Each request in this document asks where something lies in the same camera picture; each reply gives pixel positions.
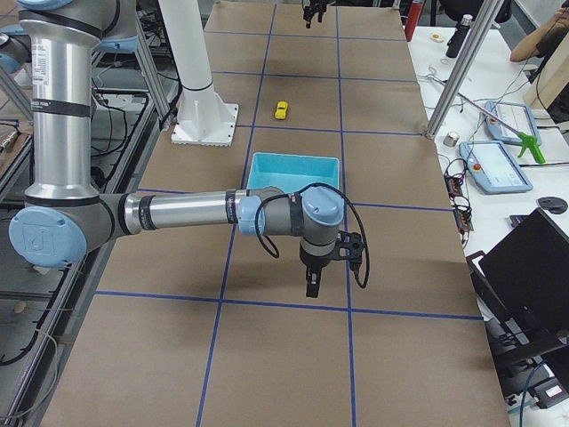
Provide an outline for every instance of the barcode label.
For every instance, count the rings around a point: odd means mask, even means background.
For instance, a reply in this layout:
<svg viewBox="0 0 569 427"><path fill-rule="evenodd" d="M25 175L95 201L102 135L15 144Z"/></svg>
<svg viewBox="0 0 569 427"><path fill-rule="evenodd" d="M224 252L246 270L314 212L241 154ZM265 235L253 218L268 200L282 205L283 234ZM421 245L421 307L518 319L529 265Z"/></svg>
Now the barcode label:
<svg viewBox="0 0 569 427"><path fill-rule="evenodd" d="M50 50L46 44L32 44L32 82L34 85L49 84Z"/></svg>

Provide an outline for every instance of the tape roll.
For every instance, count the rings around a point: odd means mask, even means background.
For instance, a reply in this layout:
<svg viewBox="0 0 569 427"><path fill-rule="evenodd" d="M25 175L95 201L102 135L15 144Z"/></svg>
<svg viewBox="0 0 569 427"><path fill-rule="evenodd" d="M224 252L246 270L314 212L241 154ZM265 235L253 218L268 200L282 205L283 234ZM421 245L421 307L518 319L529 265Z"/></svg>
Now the tape roll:
<svg viewBox="0 0 569 427"><path fill-rule="evenodd" d="M443 43L444 40L445 40L445 38L444 38L443 36L441 36L440 34L438 34L438 33L433 33L433 34L431 34L431 35L430 35L430 39L431 39L433 42L437 42L437 43Z"/></svg>

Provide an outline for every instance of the black bottle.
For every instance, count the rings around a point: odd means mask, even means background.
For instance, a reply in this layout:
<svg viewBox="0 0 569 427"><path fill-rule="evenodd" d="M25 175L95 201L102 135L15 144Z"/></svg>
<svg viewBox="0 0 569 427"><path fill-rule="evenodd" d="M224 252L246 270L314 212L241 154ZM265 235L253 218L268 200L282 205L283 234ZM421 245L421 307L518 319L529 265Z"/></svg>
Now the black bottle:
<svg viewBox="0 0 569 427"><path fill-rule="evenodd" d="M464 39L469 33L470 22L472 22L472 15L464 15L461 22L456 25L456 31L447 44L446 56L449 58L456 58L459 55Z"/></svg>

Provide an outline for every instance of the black chair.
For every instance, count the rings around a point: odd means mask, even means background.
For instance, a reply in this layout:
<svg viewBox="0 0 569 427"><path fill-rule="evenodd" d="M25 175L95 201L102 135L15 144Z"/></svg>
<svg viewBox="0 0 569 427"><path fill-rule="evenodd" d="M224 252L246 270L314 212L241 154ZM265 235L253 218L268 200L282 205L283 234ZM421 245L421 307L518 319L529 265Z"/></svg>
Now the black chair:
<svg viewBox="0 0 569 427"><path fill-rule="evenodd" d="M457 22L462 19L462 15L470 14L476 19L478 11L482 6L483 0L439 0L441 6L445 10L446 15L451 20ZM498 14L495 21L498 23L506 22L512 16L512 1L506 0ZM430 4L430 26L437 25L437 0L431 0Z"/></svg>

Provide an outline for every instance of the cardboard sheet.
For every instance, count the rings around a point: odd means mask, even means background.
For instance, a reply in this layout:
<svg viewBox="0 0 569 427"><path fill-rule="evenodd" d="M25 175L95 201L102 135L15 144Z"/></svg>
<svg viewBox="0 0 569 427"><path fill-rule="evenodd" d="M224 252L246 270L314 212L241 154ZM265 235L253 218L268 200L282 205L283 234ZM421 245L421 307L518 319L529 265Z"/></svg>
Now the cardboard sheet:
<svg viewBox="0 0 569 427"><path fill-rule="evenodd" d="M509 426L398 13L307 30L298 5L222 2L206 40L233 145L163 134L140 191L242 187L256 151L337 157L368 289L335 263L306 299L295 238L280 260L229 226L124 238L42 425Z"/></svg>

